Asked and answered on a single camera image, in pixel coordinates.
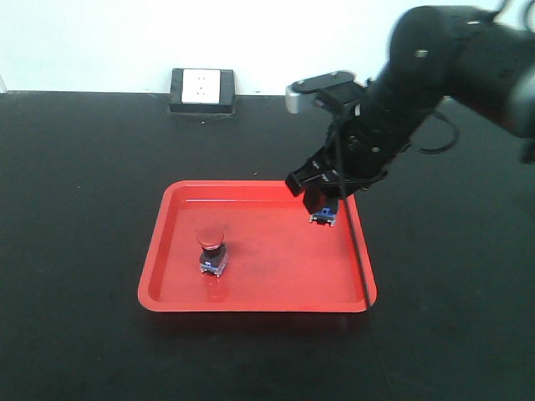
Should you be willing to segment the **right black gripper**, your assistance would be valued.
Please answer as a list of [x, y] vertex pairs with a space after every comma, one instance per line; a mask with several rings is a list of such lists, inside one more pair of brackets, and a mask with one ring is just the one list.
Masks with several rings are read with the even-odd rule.
[[341, 84], [316, 101], [333, 122], [320, 150], [288, 174], [294, 197], [315, 188], [322, 200], [340, 200], [383, 180], [418, 127], [418, 90], [406, 84]]

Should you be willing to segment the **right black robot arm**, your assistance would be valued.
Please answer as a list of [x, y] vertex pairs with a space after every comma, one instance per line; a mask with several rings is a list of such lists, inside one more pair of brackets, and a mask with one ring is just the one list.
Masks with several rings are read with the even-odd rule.
[[534, 33], [470, 6], [412, 8], [397, 22], [380, 74], [366, 85], [336, 71], [288, 86], [288, 111], [332, 115], [324, 145], [291, 172], [307, 202], [373, 185], [444, 98], [525, 140], [534, 138]]

